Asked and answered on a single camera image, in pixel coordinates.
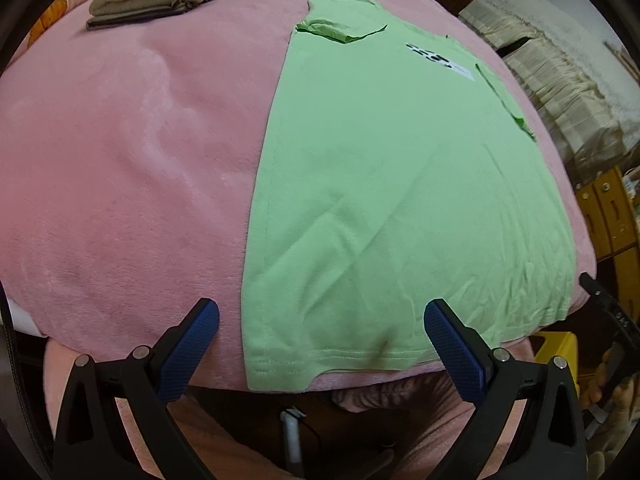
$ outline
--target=person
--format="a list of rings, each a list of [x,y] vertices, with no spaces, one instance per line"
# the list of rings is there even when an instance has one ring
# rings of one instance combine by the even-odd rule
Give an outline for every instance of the person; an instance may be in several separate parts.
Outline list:
[[[509,347],[519,360],[534,360],[528,338]],[[49,340],[44,359],[44,385],[47,413],[55,434],[58,413],[62,403],[68,375],[79,355],[61,344]],[[580,398],[587,409],[602,397],[606,382],[607,361],[610,351],[604,354],[602,364]],[[614,411],[594,439],[590,441],[590,480],[596,480],[604,468],[624,444],[626,436],[640,414],[638,388],[635,376],[614,391]],[[455,442],[471,417],[474,407],[462,401],[449,375],[434,372],[360,388],[332,392],[335,404],[352,412],[368,409],[396,408],[410,412],[409,428],[396,451],[401,459],[390,480],[424,480],[438,465]],[[147,472],[162,478],[151,453],[134,421],[127,401],[117,399],[118,408],[132,447]],[[485,465],[480,478],[495,473],[511,444],[524,410],[524,400],[518,400],[498,440],[494,452]],[[239,442],[236,442],[189,394],[167,405],[180,430],[203,463],[218,480],[296,480],[296,477]]]

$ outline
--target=blue gripper pad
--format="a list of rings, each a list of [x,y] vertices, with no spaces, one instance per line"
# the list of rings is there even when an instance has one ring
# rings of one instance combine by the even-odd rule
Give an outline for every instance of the blue gripper pad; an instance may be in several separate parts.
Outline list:
[[[219,325],[218,306],[214,301],[202,298],[179,326],[162,336],[159,344],[165,337],[171,340],[179,336],[179,339],[168,348],[167,356],[162,356],[164,360],[159,365],[156,394],[161,402],[180,399]]]
[[[433,300],[427,304],[424,331],[460,397],[479,406],[492,373],[489,347],[475,330],[462,324],[444,300]]]

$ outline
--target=silver screw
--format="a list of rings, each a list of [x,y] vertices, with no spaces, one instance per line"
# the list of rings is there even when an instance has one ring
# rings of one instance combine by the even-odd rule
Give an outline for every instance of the silver screw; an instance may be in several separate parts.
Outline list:
[[[511,357],[511,354],[505,350],[504,348],[496,348],[494,350],[494,357],[498,359],[501,363],[508,361]]]
[[[133,355],[134,359],[144,359],[146,356],[149,355],[149,347],[148,346],[137,346],[136,348],[134,348],[134,351],[131,353],[131,355]]]
[[[89,362],[89,356],[87,354],[82,354],[76,357],[76,366],[83,367]]]
[[[561,370],[564,370],[567,367],[566,359],[559,355],[554,357],[554,364]]]

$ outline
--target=green t-shirt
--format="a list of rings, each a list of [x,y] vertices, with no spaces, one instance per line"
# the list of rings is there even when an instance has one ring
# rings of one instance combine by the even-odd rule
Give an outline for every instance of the green t-shirt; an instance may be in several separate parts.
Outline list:
[[[437,358],[444,298],[489,345],[562,319],[575,247],[502,82],[372,0],[309,0],[260,158],[242,280],[252,390]]]

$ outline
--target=yellow plastic object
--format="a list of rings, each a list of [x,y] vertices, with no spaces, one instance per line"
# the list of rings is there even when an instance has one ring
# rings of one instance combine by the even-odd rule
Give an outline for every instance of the yellow plastic object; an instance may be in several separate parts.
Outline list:
[[[536,353],[536,362],[547,364],[553,357],[559,355],[566,359],[569,363],[571,376],[578,394],[580,387],[578,386],[578,338],[573,332],[536,332],[534,336],[543,337],[545,341],[542,343],[540,350]]]

